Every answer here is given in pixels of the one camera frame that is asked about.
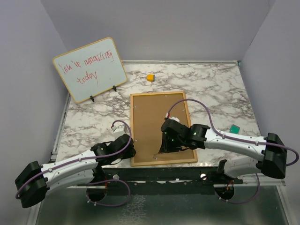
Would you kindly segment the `yellow picture frame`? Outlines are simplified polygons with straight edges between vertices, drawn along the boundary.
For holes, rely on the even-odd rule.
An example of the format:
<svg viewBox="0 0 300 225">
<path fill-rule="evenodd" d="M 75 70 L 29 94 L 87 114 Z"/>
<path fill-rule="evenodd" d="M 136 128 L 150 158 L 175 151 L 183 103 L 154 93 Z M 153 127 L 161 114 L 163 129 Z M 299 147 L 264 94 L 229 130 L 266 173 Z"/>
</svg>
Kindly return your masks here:
<svg viewBox="0 0 300 225">
<path fill-rule="evenodd" d="M 131 94 L 131 131 L 136 155 L 132 166 L 196 163 L 195 150 L 159 153 L 162 144 L 161 126 L 171 106 L 185 99 L 183 91 Z"/>
</svg>

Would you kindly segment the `small whiteboard yellow rim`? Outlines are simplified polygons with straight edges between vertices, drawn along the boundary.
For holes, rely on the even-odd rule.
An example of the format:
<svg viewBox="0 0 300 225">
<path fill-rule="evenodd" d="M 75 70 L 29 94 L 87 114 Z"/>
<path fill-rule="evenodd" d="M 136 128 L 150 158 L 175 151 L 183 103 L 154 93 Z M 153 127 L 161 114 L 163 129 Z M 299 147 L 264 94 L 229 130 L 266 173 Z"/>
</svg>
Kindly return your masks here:
<svg viewBox="0 0 300 225">
<path fill-rule="evenodd" d="M 56 56 L 52 62 L 76 103 L 84 102 L 128 80 L 111 37 Z"/>
</svg>

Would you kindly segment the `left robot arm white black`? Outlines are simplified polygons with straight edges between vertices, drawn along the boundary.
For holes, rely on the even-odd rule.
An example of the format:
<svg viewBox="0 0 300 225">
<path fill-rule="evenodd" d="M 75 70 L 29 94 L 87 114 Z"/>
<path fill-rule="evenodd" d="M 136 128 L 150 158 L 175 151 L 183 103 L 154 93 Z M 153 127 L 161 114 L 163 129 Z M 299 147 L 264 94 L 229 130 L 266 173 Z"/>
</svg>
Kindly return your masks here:
<svg viewBox="0 0 300 225">
<path fill-rule="evenodd" d="M 15 197 L 23 208 L 29 208 L 61 188 L 101 184 L 107 187 L 110 182 L 120 179 L 116 174 L 106 173 L 103 167 L 117 159 L 132 158 L 135 154 L 133 139 L 123 134 L 112 142 L 95 144 L 90 150 L 66 160 L 43 165 L 33 161 L 15 179 Z"/>
</svg>

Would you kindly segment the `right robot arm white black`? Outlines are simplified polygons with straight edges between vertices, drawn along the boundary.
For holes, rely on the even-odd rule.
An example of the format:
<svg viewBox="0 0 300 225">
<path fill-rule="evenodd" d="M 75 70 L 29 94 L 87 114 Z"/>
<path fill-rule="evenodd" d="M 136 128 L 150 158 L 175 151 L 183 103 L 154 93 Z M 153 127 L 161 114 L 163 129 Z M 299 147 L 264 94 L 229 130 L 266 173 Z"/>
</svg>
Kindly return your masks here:
<svg viewBox="0 0 300 225">
<path fill-rule="evenodd" d="M 229 136 L 227 132 L 206 125 L 187 127 L 173 119 L 164 121 L 161 132 L 159 153 L 218 149 L 243 155 L 242 158 L 219 164 L 221 168 L 216 170 L 215 177 L 220 183 L 252 173 L 262 173 L 275 179 L 285 178 L 287 150 L 276 134 L 269 133 L 266 137 Z"/>
</svg>

